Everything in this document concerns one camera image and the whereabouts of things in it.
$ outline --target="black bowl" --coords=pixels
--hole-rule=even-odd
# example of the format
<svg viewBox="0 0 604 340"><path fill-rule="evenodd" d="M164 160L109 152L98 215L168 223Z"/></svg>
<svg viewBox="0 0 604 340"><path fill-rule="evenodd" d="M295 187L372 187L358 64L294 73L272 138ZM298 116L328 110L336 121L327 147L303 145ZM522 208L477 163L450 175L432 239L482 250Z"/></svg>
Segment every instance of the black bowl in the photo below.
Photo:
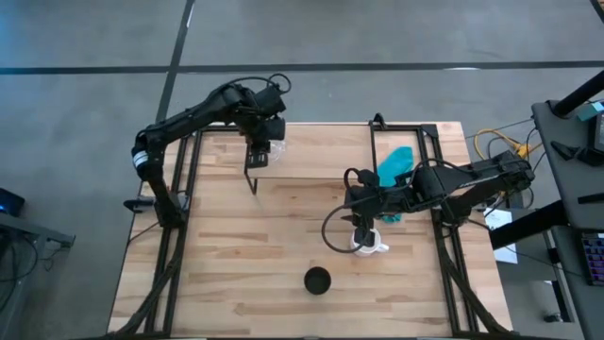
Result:
<svg viewBox="0 0 604 340"><path fill-rule="evenodd" d="M324 294L330 285L331 276L323 267L313 267L304 276L304 286L311 294Z"/></svg>

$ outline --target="yellow cable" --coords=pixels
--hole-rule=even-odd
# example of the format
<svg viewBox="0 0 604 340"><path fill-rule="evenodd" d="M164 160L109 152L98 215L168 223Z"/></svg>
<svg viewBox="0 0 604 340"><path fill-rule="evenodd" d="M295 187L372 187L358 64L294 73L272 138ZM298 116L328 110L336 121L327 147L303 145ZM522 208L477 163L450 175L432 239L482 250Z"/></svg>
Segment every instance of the yellow cable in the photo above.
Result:
<svg viewBox="0 0 604 340"><path fill-rule="evenodd" d="M476 153L483 160L486 160L487 158L484 157L484 155L482 154L482 151L480 151L480 147L478 147L478 136L483 135L485 133L493 133L493 134L501 137L505 142L507 142L510 146L513 147L514 152L516 152L518 154L518 156L520 156L521 158L526 158L529 153L535 151L536 148L538 148L539 146L542 145L542 143L539 143L534 147L530 147L530 144L520 144L520 143L513 141L510 137L504 135L503 133L499 132L498 130L495 130L492 128L484 128L484 129L480 130L479 132L477 132L476 135L474 136L474 149L476 150Z"/></svg>

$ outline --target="teal cloth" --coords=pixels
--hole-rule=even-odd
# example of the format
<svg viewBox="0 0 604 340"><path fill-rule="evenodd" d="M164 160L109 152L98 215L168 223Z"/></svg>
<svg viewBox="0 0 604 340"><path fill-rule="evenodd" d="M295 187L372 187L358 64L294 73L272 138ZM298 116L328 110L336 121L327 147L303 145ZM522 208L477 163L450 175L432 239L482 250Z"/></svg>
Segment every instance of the teal cloth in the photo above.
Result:
<svg viewBox="0 0 604 340"><path fill-rule="evenodd" d="M394 178L398 175L411 171L413 168L413 150L408 146L401 146L393 151L386 161L383 161L377 167L377 175L379 176L379 186L390 187L396 184ZM386 223L400 222L401 214L394 216L382 216L382 221Z"/></svg>

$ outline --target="concrete floor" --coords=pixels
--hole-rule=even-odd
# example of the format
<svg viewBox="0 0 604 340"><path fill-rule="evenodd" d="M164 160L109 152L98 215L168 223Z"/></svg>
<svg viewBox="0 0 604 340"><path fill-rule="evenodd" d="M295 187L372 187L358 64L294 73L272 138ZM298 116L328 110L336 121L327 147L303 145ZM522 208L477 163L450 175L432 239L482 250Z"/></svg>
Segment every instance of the concrete floor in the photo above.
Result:
<svg viewBox="0 0 604 340"><path fill-rule="evenodd" d="M167 66L185 4L5 0L0 68ZM529 118L532 103L593 76L598 69L539 62L601 60L604 45L594 42L603 33L588 0L197 0L181 64L413 63L417 70L291 72L285 116L364 121L379 111L387 120L461 121L471 135ZM482 71L424 64L490 61L538 63ZM168 115L238 76L178 75ZM104 333L132 219L122 201L139 187L129 149L155 120L165 81L164 73L0 76L0 186L26 197L27 219L77 235L50 273L35 273L24 339ZM532 128L504 131L524 140ZM536 174L540 207L558 194L547 161ZM517 331L580 338L528 312L538 303L517 280L502 279Z"/></svg>

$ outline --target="wooden table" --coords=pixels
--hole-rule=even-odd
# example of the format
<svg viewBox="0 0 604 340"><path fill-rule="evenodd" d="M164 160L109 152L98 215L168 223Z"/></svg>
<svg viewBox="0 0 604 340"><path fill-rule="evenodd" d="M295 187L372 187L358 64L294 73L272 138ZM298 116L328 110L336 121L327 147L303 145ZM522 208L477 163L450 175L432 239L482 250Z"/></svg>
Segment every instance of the wooden table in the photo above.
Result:
<svg viewBox="0 0 604 340"><path fill-rule="evenodd" d="M468 163L461 124L436 124L445 159ZM260 179L258 194L252 195L243 177L242 137L204 134L173 336L450 335L429 212L404 214L399 224L377 222L390 251L370 258L333 252L322 241L323 219L344 201L344 170L372 168L369 138L366 124L289 124L285 153L266 168L250 170ZM414 148L417 163L416 136L409 132L377 133L377 161L401 145ZM166 153L167 182L176 150L171 145ZM150 195L145 186L143 194ZM346 247L352 232L338 218L343 214L327 228L327 237L340 247ZM132 234L155 221L153 212L137 215ZM124 325L148 293L160 234L160 228L152 229L128 248L110 331ZM473 289L510 329L488 233L467 225L460 234ZM303 283L305 272L316 265L332 276L331 289L319 297L307 293ZM457 292L463 319L460 296Z"/></svg>

